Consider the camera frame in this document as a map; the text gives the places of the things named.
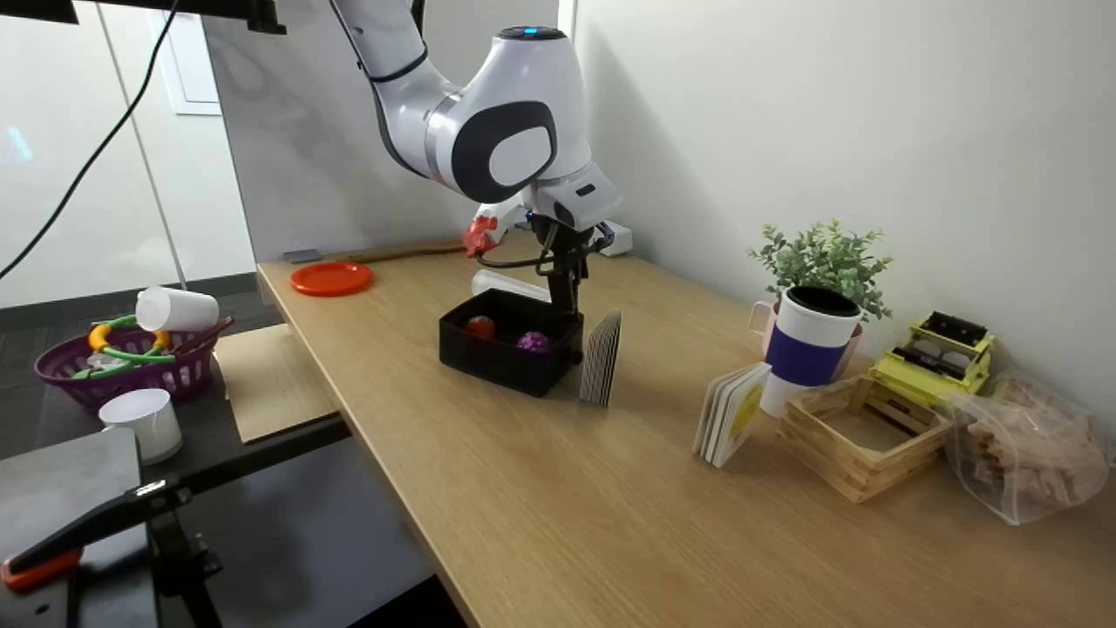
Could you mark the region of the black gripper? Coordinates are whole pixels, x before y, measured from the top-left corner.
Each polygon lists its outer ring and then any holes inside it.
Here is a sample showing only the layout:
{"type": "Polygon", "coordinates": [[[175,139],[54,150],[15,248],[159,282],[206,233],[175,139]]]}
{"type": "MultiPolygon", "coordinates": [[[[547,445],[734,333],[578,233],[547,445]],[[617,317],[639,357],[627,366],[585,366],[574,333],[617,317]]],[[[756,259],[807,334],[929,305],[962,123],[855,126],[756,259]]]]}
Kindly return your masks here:
{"type": "Polygon", "coordinates": [[[547,280],[549,305],[574,312],[578,282],[589,276],[589,255],[595,252],[589,230],[570,230],[549,217],[532,217],[531,230],[540,244],[538,274],[547,280]]]}

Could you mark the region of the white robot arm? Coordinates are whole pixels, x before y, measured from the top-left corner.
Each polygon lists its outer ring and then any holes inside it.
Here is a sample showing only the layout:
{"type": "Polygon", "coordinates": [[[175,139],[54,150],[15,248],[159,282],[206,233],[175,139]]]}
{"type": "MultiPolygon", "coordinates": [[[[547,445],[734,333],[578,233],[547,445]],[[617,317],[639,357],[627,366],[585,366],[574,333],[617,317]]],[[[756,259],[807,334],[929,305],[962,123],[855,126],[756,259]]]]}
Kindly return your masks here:
{"type": "Polygon", "coordinates": [[[578,306],[585,255],[603,244],[617,188],[589,153],[578,61],[563,31],[503,30],[480,71],[452,89],[427,61],[419,0],[328,0],[368,81],[385,153],[467,199],[462,233],[483,259],[507,226],[545,244],[549,301],[578,306]]]}

